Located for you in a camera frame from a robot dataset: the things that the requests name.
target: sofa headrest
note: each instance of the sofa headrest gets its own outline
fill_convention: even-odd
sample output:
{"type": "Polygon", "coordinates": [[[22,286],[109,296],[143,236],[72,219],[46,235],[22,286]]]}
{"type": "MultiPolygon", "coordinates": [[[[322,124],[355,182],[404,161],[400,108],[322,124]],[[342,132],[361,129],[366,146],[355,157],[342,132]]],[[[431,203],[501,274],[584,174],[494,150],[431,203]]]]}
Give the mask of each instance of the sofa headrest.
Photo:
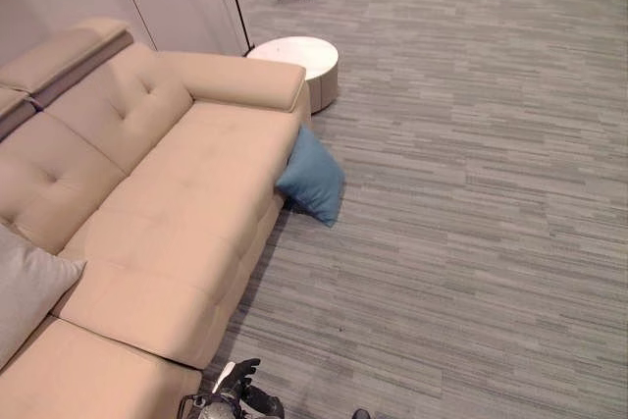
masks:
{"type": "Polygon", "coordinates": [[[0,87],[0,141],[35,114],[25,92],[0,87]]]}
{"type": "Polygon", "coordinates": [[[131,43],[124,22],[87,19],[0,68],[0,86],[26,92],[44,108],[131,43]]]}

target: blue pillow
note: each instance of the blue pillow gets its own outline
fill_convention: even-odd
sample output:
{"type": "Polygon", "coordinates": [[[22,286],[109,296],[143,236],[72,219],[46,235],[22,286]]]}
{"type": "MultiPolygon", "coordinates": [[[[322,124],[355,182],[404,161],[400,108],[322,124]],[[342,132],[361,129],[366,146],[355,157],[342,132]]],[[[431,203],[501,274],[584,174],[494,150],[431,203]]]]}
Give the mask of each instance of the blue pillow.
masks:
{"type": "Polygon", "coordinates": [[[344,172],[321,141],[301,126],[277,188],[331,227],[338,218],[344,172]]]}

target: coffee table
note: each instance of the coffee table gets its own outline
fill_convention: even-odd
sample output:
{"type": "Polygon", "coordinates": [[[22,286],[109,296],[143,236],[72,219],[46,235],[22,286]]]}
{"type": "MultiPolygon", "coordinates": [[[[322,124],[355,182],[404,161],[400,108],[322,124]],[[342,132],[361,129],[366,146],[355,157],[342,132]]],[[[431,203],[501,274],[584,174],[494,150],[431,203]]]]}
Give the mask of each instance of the coffee table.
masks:
{"type": "Polygon", "coordinates": [[[324,39],[287,36],[260,44],[248,58],[298,64],[305,68],[312,113],[323,110],[338,97],[338,49],[324,39]]]}

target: gray pillow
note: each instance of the gray pillow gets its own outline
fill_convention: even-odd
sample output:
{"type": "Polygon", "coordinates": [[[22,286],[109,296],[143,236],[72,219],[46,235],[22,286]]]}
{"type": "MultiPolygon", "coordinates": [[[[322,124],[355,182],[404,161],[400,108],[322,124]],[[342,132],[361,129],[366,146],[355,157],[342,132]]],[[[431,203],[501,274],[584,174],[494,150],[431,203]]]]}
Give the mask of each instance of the gray pillow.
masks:
{"type": "Polygon", "coordinates": [[[0,225],[0,369],[79,279],[84,265],[51,255],[0,225]]]}

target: floor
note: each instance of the floor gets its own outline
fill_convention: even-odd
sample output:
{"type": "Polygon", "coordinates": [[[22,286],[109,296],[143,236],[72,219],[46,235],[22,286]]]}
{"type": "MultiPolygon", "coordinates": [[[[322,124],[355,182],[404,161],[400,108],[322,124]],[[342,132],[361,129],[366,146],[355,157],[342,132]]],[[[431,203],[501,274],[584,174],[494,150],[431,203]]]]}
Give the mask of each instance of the floor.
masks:
{"type": "Polygon", "coordinates": [[[627,0],[241,2],[337,46],[346,190],[282,213],[207,377],[261,357],[288,419],[624,419],[627,0]]]}

